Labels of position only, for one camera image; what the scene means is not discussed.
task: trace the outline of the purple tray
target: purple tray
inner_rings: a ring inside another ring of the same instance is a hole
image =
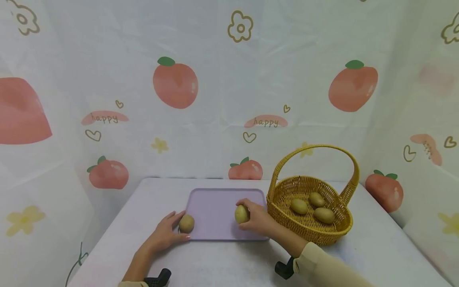
[[[266,208],[263,191],[244,188],[196,188],[191,191],[186,212],[195,219],[191,240],[263,241],[267,237],[239,230],[234,219],[236,202],[248,198]]]

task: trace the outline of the beige sleeve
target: beige sleeve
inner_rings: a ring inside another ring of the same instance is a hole
[[[306,244],[293,270],[314,287],[373,287],[344,262],[330,256],[319,246]]]
[[[118,287],[148,287],[145,282],[124,281],[118,284]]]

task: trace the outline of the table surface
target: table surface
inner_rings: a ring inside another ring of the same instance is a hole
[[[328,182],[340,192],[345,182]],[[69,287],[113,287],[124,276],[132,256],[169,212],[185,209],[189,193],[202,188],[258,188],[268,180],[147,178],[130,197],[84,261]],[[406,234],[359,185],[349,203],[354,225],[324,250],[341,258],[377,287],[450,287]],[[298,275],[285,281],[274,272],[289,259],[282,247],[266,242],[197,242],[175,246],[153,262],[149,277],[162,268],[172,272],[169,287],[306,286]]]

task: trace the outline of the yellow wicker basket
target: yellow wicker basket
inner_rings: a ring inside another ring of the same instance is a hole
[[[310,176],[292,176],[276,184],[280,170],[290,158],[299,152],[318,147],[329,147],[342,151],[354,163],[354,174],[341,194],[338,194],[326,182]],[[332,245],[341,236],[347,234],[352,227],[352,215],[347,209],[347,204],[357,188],[359,173],[355,158],[342,148],[330,145],[310,145],[299,148],[283,158],[274,170],[268,195],[266,196],[268,213],[278,223],[307,241],[322,246]],[[320,193],[326,202],[324,207],[333,210],[335,213],[333,224],[324,224],[314,218],[314,208],[309,203],[309,194],[312,192]],[[299,215],[290,209],[290,202],[295,198],[302,199],[308,203],[307,214]]]

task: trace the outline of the basket handle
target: basket handle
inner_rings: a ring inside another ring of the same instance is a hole
[[[272,193],[274,191],[274,188],[276,187],[276,182],[277,182],[277,178],[279,176],[279,173],[280,173],[280,170],[282,169],[282,167],[284,167],[284,164],[289,160],[291,159],[294,155],[296,155],[297,153],[300,153],[302,151],[305,151],[305,150],[308,150],[308,149],[311,149],[311,148],[317,148],[317,147],[329,147],[329,148],[334,148],[336,150],[339,150],[339,151],[342,151],[343,153],[347,154],[351,160],[352,160],[352,163],[354,164],[354,174],[352,175],[351,177],[351,180],[349,180],[349,182],[347,183],[346,187],[344,188],[344,190],[341,192],[340,194],[340,199],[341,201],[343,202],[344,205],[347,206],[347,204],[349,203],[349,201],[351,200],[351,197],[352,195],[354,194],[354,191],[356,190],[357,188],[357,185],[358,185],[358,179],[359,179],[359,176],[360,176],[360,170],[358,168],[358,164],[357,164],[357,160],[354,158],[354,156],[340,148],[340,147],[337,147],[337,146],[331,146],[331,145],[310,145],[310,146],[305,146],[305,147],[300,147],[298,149],[296,149],[295,151],[289,153],[288,155],[286,155],[285,158],[283,158],[276,166],[276,168],[274,169],[274,172],[273,172],[273,177],[271,179],[271,185],[269,186],[269,192]]]

